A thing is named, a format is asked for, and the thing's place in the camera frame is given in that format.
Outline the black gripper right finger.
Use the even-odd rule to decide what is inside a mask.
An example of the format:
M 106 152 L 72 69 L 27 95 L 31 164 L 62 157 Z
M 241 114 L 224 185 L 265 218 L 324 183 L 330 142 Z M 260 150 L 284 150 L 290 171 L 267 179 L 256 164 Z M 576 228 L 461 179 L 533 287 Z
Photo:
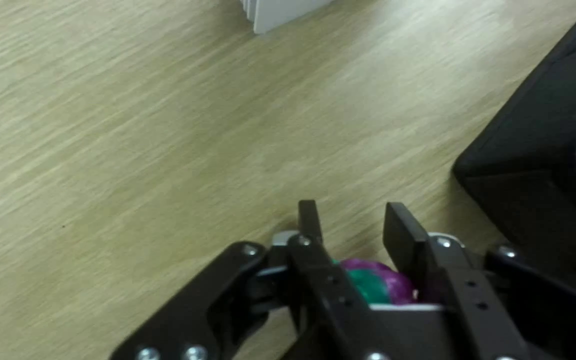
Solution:
M 528 343 L 459 239 L 430 234 L 399 202 L 388 202 L 382 244 L 409 278 L 421 304 L 436 306 L 434 324 L 414 333 L 424 353 L 442 360 L 528 360 Z

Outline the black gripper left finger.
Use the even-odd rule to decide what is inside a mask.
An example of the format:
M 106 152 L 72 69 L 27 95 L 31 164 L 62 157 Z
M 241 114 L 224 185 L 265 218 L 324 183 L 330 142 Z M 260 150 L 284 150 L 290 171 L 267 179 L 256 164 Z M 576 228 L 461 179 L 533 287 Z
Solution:
M 286 360 L 368 360 L 371 346 L 362 325 L 369 308 L 330 258 L 314 199 L 297 202 L 297 234 L 287 241 L 287 263 L 297 337 Z

